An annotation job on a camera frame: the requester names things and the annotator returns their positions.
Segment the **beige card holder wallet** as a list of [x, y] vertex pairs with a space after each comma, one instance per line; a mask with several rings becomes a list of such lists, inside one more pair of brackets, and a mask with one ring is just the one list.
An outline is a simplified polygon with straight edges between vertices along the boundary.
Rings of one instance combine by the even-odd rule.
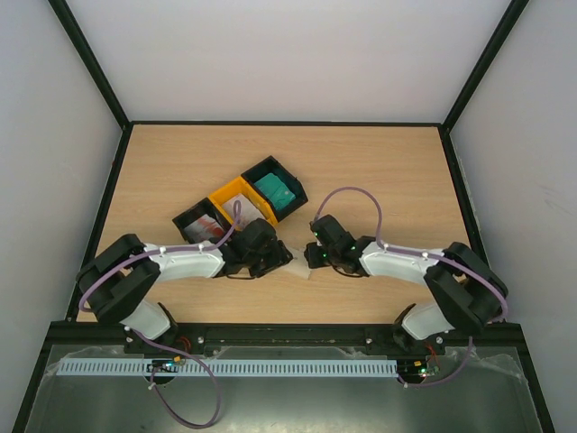
[[282, 270], [304, 280], [308, 280], [310, 278], [311, 270], [308, 267], [304, 251], [290, 246], [288, 246], [288, 251], [292, 255], [292, 260], [288, 264], [284, 265]]

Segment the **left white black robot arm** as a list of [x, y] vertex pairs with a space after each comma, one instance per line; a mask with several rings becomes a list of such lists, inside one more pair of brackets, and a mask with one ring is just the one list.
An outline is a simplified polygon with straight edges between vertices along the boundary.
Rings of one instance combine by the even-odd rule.
[[138, 336], [158, 340], [173, 332], [174, 319], [146, 297], [156, 283], [189, 278], [233, 278], [247, 271], [258, 279], [289, 264], [293, 254], [274, 227], [259, 218], [243, 230], [230, 228], [221, 238], [198, 244], [146, 244], [123, 235], [77, 275], [78, 309], [100, 324], [121, 324]]

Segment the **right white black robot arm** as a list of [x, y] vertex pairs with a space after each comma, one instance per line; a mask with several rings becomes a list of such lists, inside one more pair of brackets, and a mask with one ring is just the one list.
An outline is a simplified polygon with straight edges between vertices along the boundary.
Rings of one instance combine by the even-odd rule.
[[331, 215], [310, 224], [308, 267], [330, 267], [353, 278], [390, 277], [428, 288], [433, 300], [406, 307], [392, 326], [395, 347], [415, 352], [429, 337], [450, 331], [478, 335], [508, 314], [508, 288], [466, 244], [419, 250], [385, 244], [371, 236], [353, 237]]

